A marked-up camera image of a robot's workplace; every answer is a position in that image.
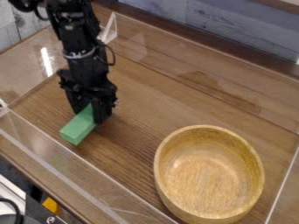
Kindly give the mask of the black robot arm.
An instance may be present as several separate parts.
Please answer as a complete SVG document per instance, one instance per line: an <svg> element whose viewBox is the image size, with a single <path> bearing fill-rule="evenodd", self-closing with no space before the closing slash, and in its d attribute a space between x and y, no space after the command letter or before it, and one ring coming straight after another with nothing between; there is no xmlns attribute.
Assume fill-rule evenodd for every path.
<svg viewBox="0 0 299 224"><path fill-rule="evenodd" d="M92 119L102 124L112 115L118 86L108 79L116 64L111 47L99 39L100 26L91 0L8 0L22 12L31 12L51 22L62 42L68 67L58 71L75 113L92 109Z"/></svg>

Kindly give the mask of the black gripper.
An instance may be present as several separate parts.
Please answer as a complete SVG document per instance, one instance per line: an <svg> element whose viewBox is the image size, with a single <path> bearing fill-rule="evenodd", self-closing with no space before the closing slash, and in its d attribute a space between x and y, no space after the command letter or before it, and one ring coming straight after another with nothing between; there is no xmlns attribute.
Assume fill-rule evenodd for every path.
<svg viewBox="0 0 299 224"><path fill-rule="evenodd" d="M58 75L74 113L78 114L91 101L95 123L102 124L111 117L118 100L118 87L108 79L115 63L108 62L106 52L64 52L63 57L70 67Z"/></svg>

